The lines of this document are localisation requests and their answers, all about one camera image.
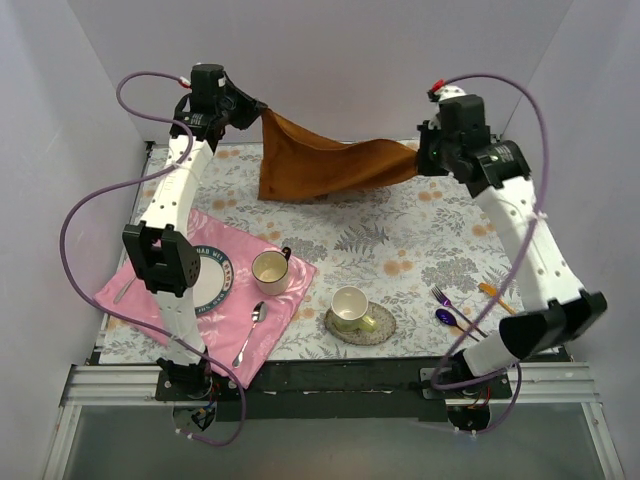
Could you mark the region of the orange-brown cloth napkin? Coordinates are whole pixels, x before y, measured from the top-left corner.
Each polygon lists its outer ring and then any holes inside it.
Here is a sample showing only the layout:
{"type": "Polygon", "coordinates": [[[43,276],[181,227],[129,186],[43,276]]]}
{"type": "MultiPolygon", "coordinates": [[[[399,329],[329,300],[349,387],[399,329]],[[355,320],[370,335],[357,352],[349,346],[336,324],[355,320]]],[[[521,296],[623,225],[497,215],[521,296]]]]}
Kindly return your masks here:
{"type": "Polygon", "coordinates": [[[416,151],[396,141],[341,143],[311,132],[271,109],[263,112],[261,120],[260,200],[295,202],[371,190],[417,175],[416,151]]]}

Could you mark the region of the purple fork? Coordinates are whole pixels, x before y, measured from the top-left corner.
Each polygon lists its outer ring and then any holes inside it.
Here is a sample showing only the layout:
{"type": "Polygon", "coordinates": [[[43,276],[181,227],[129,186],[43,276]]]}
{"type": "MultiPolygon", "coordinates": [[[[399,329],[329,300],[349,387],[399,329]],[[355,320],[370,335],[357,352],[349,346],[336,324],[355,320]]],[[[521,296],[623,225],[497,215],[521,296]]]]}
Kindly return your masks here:
{"type": "Polygon", "coordinates": [[[485,332],[483,332],[480,328],[472,326],[472,321],[465,314],[463,314],[461,310],[457,309],[452,304],[451,300],[444,294],[444,292],[439,287],[437,286],[432,287],[431,293],[441,305],[440,308],[444,308],[449,312],[451,312],[457,319],[458,324],[463,329],[465,329],[465,332],[469,333],[469,336],[472,339],[477,340],[477,338],[474,336],[474,333],[479,334],[483,338],[488,337],[488,335],[485,332]]]}

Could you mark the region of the orange plastic utensil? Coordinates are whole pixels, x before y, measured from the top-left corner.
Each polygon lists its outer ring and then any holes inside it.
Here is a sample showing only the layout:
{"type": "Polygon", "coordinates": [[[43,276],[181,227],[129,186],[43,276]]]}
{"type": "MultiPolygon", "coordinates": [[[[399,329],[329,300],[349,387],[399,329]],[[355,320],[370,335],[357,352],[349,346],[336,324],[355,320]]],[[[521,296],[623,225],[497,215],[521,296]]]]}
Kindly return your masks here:
{"type": "Polygon", "coordinates": [[[507,311],[509,314],[511,315],[516,315],[517,312],[510,306],[508,305],[506,302],[504,302],[501,297],[498,295],[498,290],[496,287],[487,284],[487,283],[480,283],[478,285],[478,288],[486,293],[487,295],[489,295],[492,298],[495,298],[497,300],[497,303],[505,310],[507,311]]]}

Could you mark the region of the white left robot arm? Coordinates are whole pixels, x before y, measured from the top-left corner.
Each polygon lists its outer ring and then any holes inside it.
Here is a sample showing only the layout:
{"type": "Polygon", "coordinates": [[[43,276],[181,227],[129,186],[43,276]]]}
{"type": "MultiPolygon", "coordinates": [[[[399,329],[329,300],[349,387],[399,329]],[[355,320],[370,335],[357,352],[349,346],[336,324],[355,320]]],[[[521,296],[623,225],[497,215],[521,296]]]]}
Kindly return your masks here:
{"type": "Polygon", "coordinates": [[[140,221],[126,225],[122,238],[169,334],[168,352],[158,361],[165,379],[200,400],[211,392],[213,377],[195,313],[193,288],[201,259],[188,240],[188,219],[200,177],[226,128],[247,129],[266,106],[239,89],[219,64],[197,64],[188,78],[177,81],[188,92],[169,120],[168,172],[140,221]]]}

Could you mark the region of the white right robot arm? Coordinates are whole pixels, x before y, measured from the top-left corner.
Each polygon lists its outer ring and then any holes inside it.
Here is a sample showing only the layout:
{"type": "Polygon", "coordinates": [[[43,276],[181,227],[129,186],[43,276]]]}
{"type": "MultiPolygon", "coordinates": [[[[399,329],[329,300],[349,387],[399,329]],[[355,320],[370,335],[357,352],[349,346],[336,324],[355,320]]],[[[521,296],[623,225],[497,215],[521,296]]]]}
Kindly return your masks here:
{"type": "Polygon", "coordinates": [[[537,204],[531,169],[519,146],[495,141],[483,99],[457,86],[428,93],[436,114],[419,125],[417,171],[452,175],[494,225],[520,288],[523,312],[503,318],[496,332],[455,353],[436,375],[464,397],[475,397],[492,374],[582,336],[606,311],[561,253],[537,204]]]}

